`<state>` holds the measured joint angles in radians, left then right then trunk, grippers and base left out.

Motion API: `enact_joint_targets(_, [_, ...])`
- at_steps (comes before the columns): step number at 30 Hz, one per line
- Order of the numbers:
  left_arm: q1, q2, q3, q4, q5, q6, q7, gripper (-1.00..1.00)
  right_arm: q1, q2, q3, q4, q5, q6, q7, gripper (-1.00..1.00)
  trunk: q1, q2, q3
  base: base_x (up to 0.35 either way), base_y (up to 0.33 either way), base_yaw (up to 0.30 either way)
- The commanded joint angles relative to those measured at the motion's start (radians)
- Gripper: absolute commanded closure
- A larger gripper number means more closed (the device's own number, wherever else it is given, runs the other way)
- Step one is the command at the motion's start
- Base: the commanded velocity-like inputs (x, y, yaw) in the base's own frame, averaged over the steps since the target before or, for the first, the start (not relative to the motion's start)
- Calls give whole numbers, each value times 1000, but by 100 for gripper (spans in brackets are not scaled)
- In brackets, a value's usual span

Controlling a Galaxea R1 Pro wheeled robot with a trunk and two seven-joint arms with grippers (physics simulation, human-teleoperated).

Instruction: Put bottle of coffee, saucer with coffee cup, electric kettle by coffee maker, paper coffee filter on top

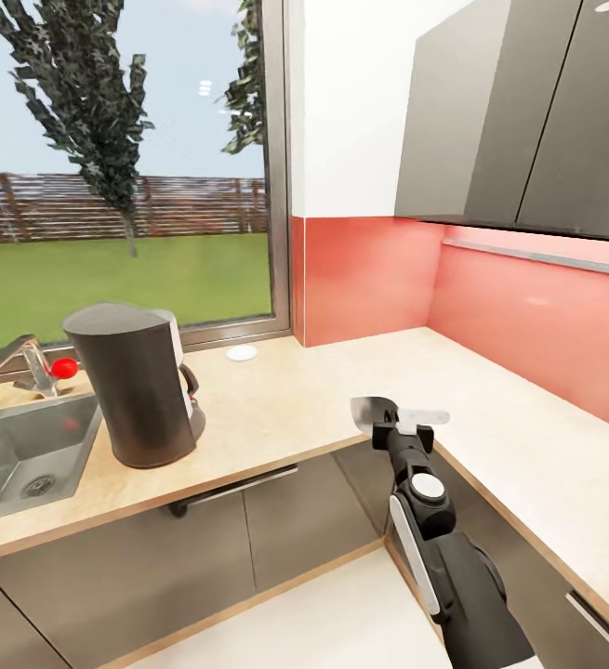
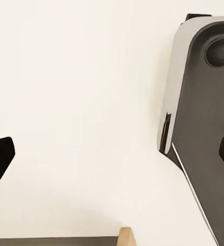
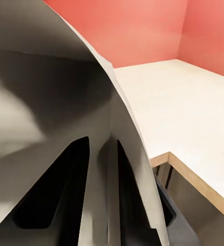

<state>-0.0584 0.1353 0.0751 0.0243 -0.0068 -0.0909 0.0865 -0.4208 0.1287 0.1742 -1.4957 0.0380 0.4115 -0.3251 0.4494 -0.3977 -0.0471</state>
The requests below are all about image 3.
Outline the paper coffee filter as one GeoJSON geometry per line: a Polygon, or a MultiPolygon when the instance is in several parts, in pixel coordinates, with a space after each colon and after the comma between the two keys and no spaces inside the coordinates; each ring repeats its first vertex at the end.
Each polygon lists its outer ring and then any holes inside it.
{"type": "Polygon", "coordinates": [[[78,246],[121,246],[118,148],[137,225],[169,246],[149,155],[112,63],[43,0],[0,0],[0,223],[73,141],[90,158],[78,246]]]}

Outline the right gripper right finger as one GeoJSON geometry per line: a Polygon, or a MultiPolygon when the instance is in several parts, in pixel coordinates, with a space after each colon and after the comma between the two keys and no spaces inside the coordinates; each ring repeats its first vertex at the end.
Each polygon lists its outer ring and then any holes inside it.
{"type": "MultiPolygon", "coordinates": [[[[128,161],[119,140],[117,148],[121,246],[161,246],[156,228],[143,229],[137,225],[128,161]]],[[[153,174],[164,211],[169,246],[204,246],[157,175],[153,174]]]]}

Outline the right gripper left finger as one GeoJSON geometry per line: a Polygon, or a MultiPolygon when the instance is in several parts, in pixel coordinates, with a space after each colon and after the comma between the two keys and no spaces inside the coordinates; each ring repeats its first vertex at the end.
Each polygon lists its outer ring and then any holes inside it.
{"type": "Polygon", "coordinates": [[[78,246],[89,138],[69,144],[0,223],[0,246],[78,246]]]}

